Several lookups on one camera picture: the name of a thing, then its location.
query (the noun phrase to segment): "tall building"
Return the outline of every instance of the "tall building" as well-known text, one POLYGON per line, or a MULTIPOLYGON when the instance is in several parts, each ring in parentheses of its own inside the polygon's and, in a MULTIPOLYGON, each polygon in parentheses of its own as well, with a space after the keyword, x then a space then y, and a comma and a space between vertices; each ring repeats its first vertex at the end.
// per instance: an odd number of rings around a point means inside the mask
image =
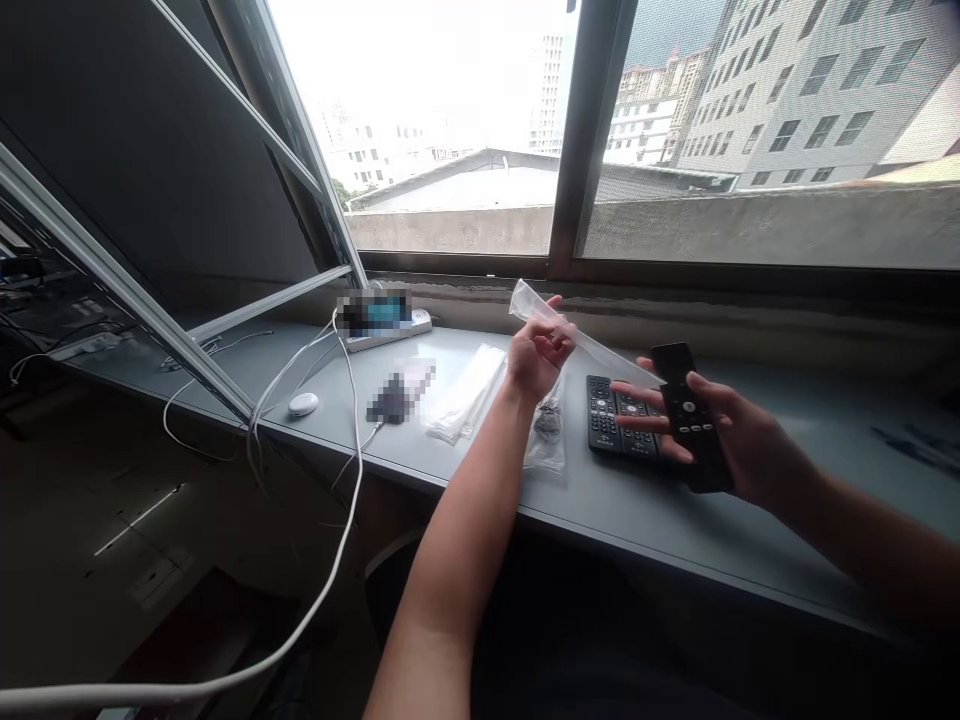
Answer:
POLYGON ((740 0, 724 25, 678 167, 738 173, 738 190, 849 181, 960 136, 949 2, 740 0), (910 131, 934 99, 937 132, 910 131))
POLYGON ((604 162, 658 165, 671 159, 708 51, 680 59, 674 50, 663 67, 624 71, 604 162))

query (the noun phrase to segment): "plastic wrapper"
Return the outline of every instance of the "plastic wrapper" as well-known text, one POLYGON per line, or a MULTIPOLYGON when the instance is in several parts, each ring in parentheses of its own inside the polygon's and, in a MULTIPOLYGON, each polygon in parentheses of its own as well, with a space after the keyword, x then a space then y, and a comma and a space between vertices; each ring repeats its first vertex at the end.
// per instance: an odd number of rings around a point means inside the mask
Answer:
POLYGON ((468 421, 472 428, 480 424, 480 413, 503 367, 506 353, 499 348, 481 345, 456 382, 439 399, 433 417, 427 422, 427 433, 451 445, 456 444, 468 421))
POLYGON ((571 329, 570 324, 523 280, 517 280, 517 286, 513 289, 513 296, 510 298, 510 314, 516 315, 524 322, 536 318, 556 328, 559 334, 573 340, 577 346, 575 352, 585 352, 590 355, 604 367, 613 380, 623 380, 637 388, 658 388, 664 384, 664 381, 653 373, 625 360, 589 335, 577 328, 571 329))
POLYGON ((537 404, 533 414, 533 424, 527 438, 527 452, 523 456, 524 468, 542 468, 562 475, 566 465, 563 453, 563 378, 560 373, 557 382, 547 396, 537 404))

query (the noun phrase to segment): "desk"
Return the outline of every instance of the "desk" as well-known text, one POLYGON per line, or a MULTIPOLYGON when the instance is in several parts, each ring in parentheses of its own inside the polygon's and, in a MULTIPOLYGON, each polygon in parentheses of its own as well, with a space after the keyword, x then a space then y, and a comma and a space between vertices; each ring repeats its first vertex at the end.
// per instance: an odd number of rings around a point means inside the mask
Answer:
MULTIPOLYGON (((215 356, 254 399, 317 332, 310 326, 259 318, 225 333, 224 344, 267 328, 276 333, 248 340, 215 356)), ((435 358, 437 377, 428 394, 439 393, 456 379, 481 343, 506 349, 509 341, 504 335, 435 328, 425 335, 352 355, 361 414, 383 385, 396 358, 435 358)), ((305 353, 272 402, 287 397, 327 347, 323 344, 305 353)), ((189 378, 182 371, 159 372, 163 354, 149 340, 127 342, 109 353, 80 356, 71 364, 108 382, 167 399, 189 378)), ((261 427, 281 442, 352 453, 353 399, 345 361, 334 351, 318 367, 303 389, 321 397, 321 408, 293 418, 282 404, 263 418, 261 427)), ((960 436, 960 423, 954 418, 894 388, 742 364, 703 361, 700 369, 773 412, 813 460, 829 472, 960 541, 960 482, 887 447, 871 433, 874 426, 903 436, 903 426, 911 423, 953 439, 960 436)), ((562 409, 566 474, 560 478, 528 472, 521 513, 825 618, 871 632, 882 627, 859 589, 771 515, 727 495, 694 495, 653 469, 590 451, 584 376, 602 372, 582 351, 574 353, 565 372, 568 377, 562 409)), ((185 391, 177 403, 239 427, 199 384, 185 391)), ((361 438, 371 427, 361 419, 361 438)), ((469 447, 469 440, 461 439, 450 446, 427 436, 414 418, 381 429, 364 457, 386 477, 415 486, 443 487, 469 447)))

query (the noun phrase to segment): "remote control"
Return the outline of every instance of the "remote control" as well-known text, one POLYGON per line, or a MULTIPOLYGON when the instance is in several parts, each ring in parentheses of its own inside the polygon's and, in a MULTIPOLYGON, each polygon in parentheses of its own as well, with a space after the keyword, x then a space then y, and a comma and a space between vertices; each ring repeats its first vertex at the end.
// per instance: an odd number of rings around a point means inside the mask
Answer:
POLYGON ((716 422, 706 401, 687 386, 687 373, 696 370, 686 343, 659 345, 650 351, 670 419, 673 439, 693 453, 692 465, 681 465, 684 479, 696 493, 729 492, 733 477, 720 445, 716 422))
POLYGON ((653 433, 627 430, 617 425, 615 417, 659 415, 646 403, 610 389, 610 378, 587 376, 587 440, 594 450, 620 453, 641 460, 658 460, 660 448, 653 433))

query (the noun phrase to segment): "power cord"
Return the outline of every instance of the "power cord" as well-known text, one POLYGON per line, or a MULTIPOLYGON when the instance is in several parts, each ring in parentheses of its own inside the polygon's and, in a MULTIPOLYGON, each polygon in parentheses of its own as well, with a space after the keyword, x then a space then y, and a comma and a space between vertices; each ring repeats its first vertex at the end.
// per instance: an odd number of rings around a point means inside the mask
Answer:
MULTIPOLYGON (((323 331, 333 324, 335 318, 336 311, 334 311, 333 317, 331 317, 330 322, 323 331)), ((299 357, 300 353, 304 352, 307 347, 316 344, 320 340, 321 338, 318 336, 317 339, 311 341, 311 343, 308 345, 305 345, 297 353, 294 359, 299 357)), ((224 675, 223 677, 219 677, 214 680, 207 680, 200 683, 96 683, 89 685, 51 685, 46 687, 0 690, 0 715, 12 714, 15 712, 43 712, 64 710, 68 708, 77 709, 81 707, 102 708, 142 705, 179 705, 196 700, 198 698, 223 692, 224 690, 228 690, 235 685, 239 685, 240 683, 245 682, 246 680, 249 680, 250 678, 259 675, 265 670, 273 667, 283 658, 284 655, 287 654, 290 648, 292 648, 297 640, 300 639, 300 636, 303 635, 304 630, 306 630, 307 626, 310 624, 310 621, 313 620, 314 615, 317 614, 317 610, 320 609, 320 605, 326 599, 330 592, 330 588, 333 586, 333 582, 337 577, 337 571, 340 569, 340 562, 343 559, 343 551, 347 545, 347 539, 350 537, 350 528, 354 523, 354 517, 357 511, 357 499, 360 497, 360 484, 363 480, 363 446, 360 442, 360 417, 359 402, 357 400, 357 385, 353 377, 353 367, 350 364, 350 356, 348 355, 347 348, 343 343, 343 338, 341 338, 339 334, 337 334, 337 342, 340 343, 340 349, 343 350, 343 357, 347 363, 347 374, 350 377, 350 388, 353 392, 353 427, 354 437, 357 443, 358 464, 357 482, 353 488, 353 497, 350 501, 350 509, 347 514, 346 527, 343 530, 343 535, 340 536, 340 543, 337 546, 337 554, 334 556, 333 567, 330 569, 330 575, 327 577, 327 581, 320 590, 320 594, 317 596, 317 599, 314 600, 313 605, 310 606, 310 609, 303 616, 300 624, 297 625, 296 629, 293 631, 290 637, 286 639, 283 645, 281 645, 268 657, 264 658, 260 662, 254 663, 248 668, 244 668, 243 670, 239 670, 235 673, 230 673, 229 675, 224 675)), ((280 375, 289 369, 290 365, 292 364, 292 361, 288 363, 284 370, 281 371, 280 375)), ((268 390, 272 391, 273 387, 276 387, 276 383, 279 382, 280 375, 278 375, 274 382, 271 383, 271 387, 268 388, 268 390)), ((264 396, 261 398, 261 402, 259 403, 261 407, 265 404, 267 395, 268 393, 264 393, 264 396)), ((251 435, 252 433, 248 433, 248 442, 251 435)))

